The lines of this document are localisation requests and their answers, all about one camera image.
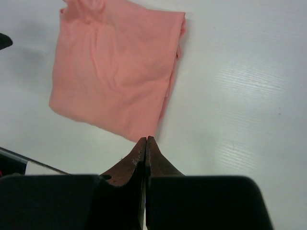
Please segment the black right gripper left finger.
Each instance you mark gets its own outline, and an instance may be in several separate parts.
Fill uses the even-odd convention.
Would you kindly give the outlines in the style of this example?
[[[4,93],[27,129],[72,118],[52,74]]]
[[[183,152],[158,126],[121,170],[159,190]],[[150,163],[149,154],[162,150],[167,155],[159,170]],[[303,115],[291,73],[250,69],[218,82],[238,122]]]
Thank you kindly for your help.
[[[10,175],[0,181],[3,230],[141,230],[146,138],[101,175]]]

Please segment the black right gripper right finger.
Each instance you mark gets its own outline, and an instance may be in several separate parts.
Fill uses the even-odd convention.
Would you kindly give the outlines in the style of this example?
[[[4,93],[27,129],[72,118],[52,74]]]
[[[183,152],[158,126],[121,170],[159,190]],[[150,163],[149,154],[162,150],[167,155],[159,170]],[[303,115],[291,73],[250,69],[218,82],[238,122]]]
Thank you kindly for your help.
[[[150,230],[271,230],[258,185],[240,175],[185,176],[147,138],[146,227]]]

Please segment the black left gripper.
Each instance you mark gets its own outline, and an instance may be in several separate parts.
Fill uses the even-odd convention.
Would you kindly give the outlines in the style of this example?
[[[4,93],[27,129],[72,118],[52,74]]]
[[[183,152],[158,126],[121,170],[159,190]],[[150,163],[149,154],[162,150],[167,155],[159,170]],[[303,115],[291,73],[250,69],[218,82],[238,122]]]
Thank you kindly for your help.
[[[12,39],[9,36],[0,33],[0,50],[3,50],[10,46],[12,46]]]

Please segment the salmon pink t-shirt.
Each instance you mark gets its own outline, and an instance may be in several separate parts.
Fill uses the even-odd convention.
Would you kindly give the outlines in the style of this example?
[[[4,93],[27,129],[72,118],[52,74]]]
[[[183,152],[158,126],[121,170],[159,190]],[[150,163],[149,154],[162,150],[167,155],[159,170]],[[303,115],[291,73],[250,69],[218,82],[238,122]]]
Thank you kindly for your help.
[[[154,136],[175,83],[185,13],[68,0],[59,15],[50,108],[134,142]]]

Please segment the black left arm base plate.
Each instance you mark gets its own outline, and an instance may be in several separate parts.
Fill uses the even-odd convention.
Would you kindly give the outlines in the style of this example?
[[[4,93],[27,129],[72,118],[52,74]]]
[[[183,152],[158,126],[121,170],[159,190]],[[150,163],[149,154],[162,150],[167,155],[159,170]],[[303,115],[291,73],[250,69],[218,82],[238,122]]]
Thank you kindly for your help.
[[[13,174],[67,175],[68,173],[1,147],[0,176],[4,177]]]

